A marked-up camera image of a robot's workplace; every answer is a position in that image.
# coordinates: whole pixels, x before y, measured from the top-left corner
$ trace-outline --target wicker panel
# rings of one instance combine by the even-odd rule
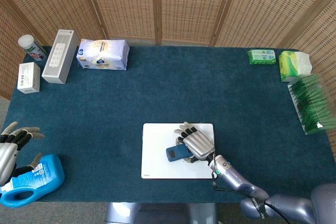
[[[233,0],[216,46],[277,47],[315,0]]]
[[[49,45],[58,29],[75,29],[79,38],[102,38],[88,0],[11,0]]]
[[[153,0],[97,0],[110,37],[154,38]]]
[[[25,53],[18,38],[26,31],[0,5],[0,94],[10,99],[17,83],[18,65]]]
[[[222,0],[161,0],[162,39],[209,43]]]
[[[321,73],[331,98],[336,105],[336,0],[333,0],[307,29],[294,41],[291,48],[310,54],[313,71]],[[336,131],[329,141],[336,160]]]

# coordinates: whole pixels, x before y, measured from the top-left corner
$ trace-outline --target humanoid robot hand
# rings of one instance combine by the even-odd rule
[[[17,122],[11,123],[0,136],[0,186],[5,185],[12,177],[30,172],[38,165],[42,154],[38,153],[28,165],[16,168],[16,159],[19,151],[31,138],[43,138],[38,127],[23,127],[14,130]]]
[[[194,154],[192,163],[196,160],[205,161],[211,153],[215,152],[215,145],[193,125],[184,122],[180,128],[174,132],[180,135],[178,141],[184,143]]]

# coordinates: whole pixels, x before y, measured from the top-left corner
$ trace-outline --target blue phone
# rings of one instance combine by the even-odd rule
[[[175,145],[166,149],[166,154],[169,162],[173,162],[185,157],[193,156],[193,153],[185,144]]]

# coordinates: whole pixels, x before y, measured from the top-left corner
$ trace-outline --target dark teal carpet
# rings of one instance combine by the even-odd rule
[[[217,153],[270,195],[309,197],[335,183],[327,135],[304,135],[278,64],[251,66],[246,51],[131,47],[127,71],[82,69],[74,58],[65,85],[41,78],[39,93],[14,91],[5,125],[46,134],[18,164],[59,155],[65,182],[41,201],[239,202],[210,180],[141,179],[142,125],[189,121],[213,123]]]

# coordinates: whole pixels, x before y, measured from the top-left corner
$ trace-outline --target white board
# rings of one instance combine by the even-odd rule
[[[160,178],[211,178],[207,161],[190,164],[183,159],[169,162],[166,149],[175,145],[179,136],[174,130],[181,123],[145,123],[142,133],[141,177]],[[211,123],[193,123],[214,143],[214,128]]]

